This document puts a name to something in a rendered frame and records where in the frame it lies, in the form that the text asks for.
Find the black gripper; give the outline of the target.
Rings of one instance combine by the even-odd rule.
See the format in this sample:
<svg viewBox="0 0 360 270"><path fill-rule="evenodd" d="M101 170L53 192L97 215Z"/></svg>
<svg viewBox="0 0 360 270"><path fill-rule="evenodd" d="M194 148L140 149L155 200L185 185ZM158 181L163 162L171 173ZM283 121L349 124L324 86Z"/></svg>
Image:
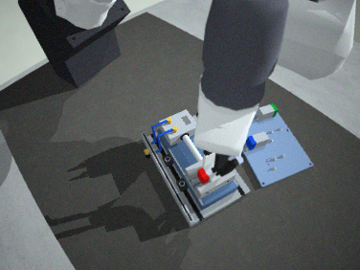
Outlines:
<svg viewBox="0 0 360 270"><path fill-rule="evenodd" d="M204 152L204 157L203 157L202 168L204 168L207 165L214 162L214 167L211 168L212 174L211 174L210 180L212 182L214 180L216 180L220 177L223 177L224 175L232 172L236 166L238 166L239 164L241 164L247 160L247 158L244 154L240 154L239 157L235 157L235 156L229 157L229 155L212 153L207 150L203 150L203 152ZM229 159L229 161L228 161L228 159Z"/></svg>

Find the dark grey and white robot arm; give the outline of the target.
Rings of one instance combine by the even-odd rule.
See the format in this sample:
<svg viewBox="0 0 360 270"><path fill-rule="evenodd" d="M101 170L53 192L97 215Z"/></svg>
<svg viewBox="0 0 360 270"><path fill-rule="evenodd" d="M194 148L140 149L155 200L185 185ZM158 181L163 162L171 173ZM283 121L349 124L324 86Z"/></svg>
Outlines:
<svg viewBox="0 0 360 270"><path fill-rule="evenodd" d="M115 1L54 0L57 16L86 30L99 27ZM276 63L309 80L336 73L352 48L355 6L356 0L213 0L193 145L239 157Z"/></svg>

